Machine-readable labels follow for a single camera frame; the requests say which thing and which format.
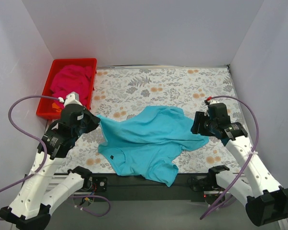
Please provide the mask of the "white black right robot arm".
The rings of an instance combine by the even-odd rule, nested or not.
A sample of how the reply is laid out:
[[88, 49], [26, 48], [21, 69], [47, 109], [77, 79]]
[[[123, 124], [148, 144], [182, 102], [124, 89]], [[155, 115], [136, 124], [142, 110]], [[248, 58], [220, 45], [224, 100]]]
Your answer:
[[284, 188], [268, 171], [252, 148], [246, 129], [232, 122], [224, 103], [206, 100], [206, 112], [196, 112], [191, 132], [215, 137], [234, 156], [242, 174], [234, 175], [225, 165], [208, 171], [208, 186], [212, 190], [223, 188], [244, 205], [250, 221], [255, 226], [288, 218], [288, 188]]

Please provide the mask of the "magenta t shirt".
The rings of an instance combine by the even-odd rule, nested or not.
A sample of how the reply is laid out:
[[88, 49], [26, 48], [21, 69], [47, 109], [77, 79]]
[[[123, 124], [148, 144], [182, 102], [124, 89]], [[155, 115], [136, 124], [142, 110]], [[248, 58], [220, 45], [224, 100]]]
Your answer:
[[54, 77], [50, 91], [52, 96], [65, 98], [69, 93], [79, 94], [82, 105], [87, 105], [88, 96], [91, 92], [90, 84], [93, 75], [91, 66], [64, 66]]

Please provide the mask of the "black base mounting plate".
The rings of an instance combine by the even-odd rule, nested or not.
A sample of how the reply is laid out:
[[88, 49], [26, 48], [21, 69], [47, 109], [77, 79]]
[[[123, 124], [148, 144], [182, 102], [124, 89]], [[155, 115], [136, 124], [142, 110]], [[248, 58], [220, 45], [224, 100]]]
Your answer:
[[190, 200], [204, 202], [208, 197], [216, 198], [224, 191], [212, 184], [207, 173], [179, 173], [174, 183], [168, 187], [144, 179], [142, 176], [118, 176], [113, 173], [97, 173], [93, 176], [93, 186], [87, 191], [78, 190], [77, 196], [91, 194], [103, 196], [110, 201], [158, 201]]

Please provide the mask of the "aluminium frame rail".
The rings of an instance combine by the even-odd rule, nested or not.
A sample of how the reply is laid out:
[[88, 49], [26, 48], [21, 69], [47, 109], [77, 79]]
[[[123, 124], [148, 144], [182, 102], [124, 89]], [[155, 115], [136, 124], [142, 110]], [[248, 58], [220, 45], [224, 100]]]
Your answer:
[[20, 193], [29, 193], [31, 191], [41, 190], [42, 192], [53, 189], [68, 177], [67, 173], [55, 173], [52, 177], [44, 175], [32, 175], [23, 183]]

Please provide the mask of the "orange cloth in bin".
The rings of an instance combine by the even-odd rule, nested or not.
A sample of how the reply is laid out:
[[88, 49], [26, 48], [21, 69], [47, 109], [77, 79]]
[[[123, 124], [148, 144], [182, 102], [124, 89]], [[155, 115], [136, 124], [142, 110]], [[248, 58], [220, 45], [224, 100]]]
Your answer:
[[57, 103], [53, 103], [51, 107], [56, 113], [59, 113], [62, 111], [62, 108]]

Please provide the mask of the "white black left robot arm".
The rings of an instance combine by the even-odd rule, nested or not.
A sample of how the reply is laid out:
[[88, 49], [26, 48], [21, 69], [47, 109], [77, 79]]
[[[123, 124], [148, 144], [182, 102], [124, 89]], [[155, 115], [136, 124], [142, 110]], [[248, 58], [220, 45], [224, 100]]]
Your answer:
[[60, 119], [49, 125], [39, 144], [29, 179], [9, 206], [0, 209], [0, 218], [20, 230], [44, 230], [55, 209], [77, 190], [92, 188], [92, 173], [83, 167], [69, 171], [68, 177], [51, 191], [47, 187], [68, 152], [82, 134], [95, 130], [100, 118], [78, 104], [67, 105]]

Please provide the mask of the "turquoise t shirt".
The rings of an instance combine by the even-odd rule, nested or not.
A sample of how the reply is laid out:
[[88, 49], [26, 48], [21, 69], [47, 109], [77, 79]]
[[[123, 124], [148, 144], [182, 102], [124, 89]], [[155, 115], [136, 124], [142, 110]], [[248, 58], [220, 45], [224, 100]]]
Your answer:
[[198, 150], [209, 138], [191, 132], [193, 120], [181, 108], [147, 106], [125, 121], [100, 116], [104, 142], [98, 152], [119, 176], [142, 176], [170, 187], [179, 172], [173, 161]]

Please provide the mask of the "red plastic bin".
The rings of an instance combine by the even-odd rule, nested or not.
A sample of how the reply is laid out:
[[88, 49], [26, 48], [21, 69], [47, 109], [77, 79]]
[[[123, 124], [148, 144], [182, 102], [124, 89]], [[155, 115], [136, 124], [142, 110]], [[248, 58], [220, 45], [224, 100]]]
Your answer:
[[69, 93], [76, 92], [80, 103], [90, 109], [96, 65], [96, 58], [54, 60], [42, 94], [64, 99]]

